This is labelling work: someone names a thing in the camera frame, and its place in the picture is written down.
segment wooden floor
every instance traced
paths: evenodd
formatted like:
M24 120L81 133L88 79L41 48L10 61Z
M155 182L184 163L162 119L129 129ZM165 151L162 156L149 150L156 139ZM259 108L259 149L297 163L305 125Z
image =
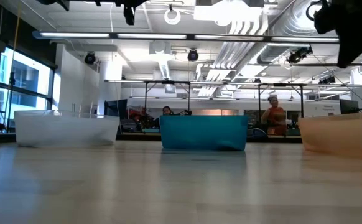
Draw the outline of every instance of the wooden floor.
M0 224L362 223L362 160L300 144L246 152L0 146Z

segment tan bin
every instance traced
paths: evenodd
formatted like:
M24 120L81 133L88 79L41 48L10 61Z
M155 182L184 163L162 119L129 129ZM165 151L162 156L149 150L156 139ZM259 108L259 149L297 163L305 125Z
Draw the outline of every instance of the tan bin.
M300 118L305 150L362 159L362 113Z

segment person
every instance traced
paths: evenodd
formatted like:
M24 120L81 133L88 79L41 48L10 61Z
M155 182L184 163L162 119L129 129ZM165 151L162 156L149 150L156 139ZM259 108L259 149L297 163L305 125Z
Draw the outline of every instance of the person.
M163 115L173 115L173 111L170 109L169 106L165 106L162 109Z
M285 135L286 134L286 115L283 108L278 106L278 98L271 96L268 98L271 107L261 116L261 123L267 123L268 134Z

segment blue bin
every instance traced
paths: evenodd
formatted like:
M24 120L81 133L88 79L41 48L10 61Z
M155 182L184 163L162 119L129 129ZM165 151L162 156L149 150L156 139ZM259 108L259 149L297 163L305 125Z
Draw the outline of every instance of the blue bin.
M247 116L161 116L165 149L214 149L243 151Z

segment white bin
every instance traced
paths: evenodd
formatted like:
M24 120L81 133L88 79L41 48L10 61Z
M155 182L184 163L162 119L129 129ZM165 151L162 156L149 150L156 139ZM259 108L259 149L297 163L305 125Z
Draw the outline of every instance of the white bin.
M15 111L17 143L25 147L114 144L119 118L69 111Z

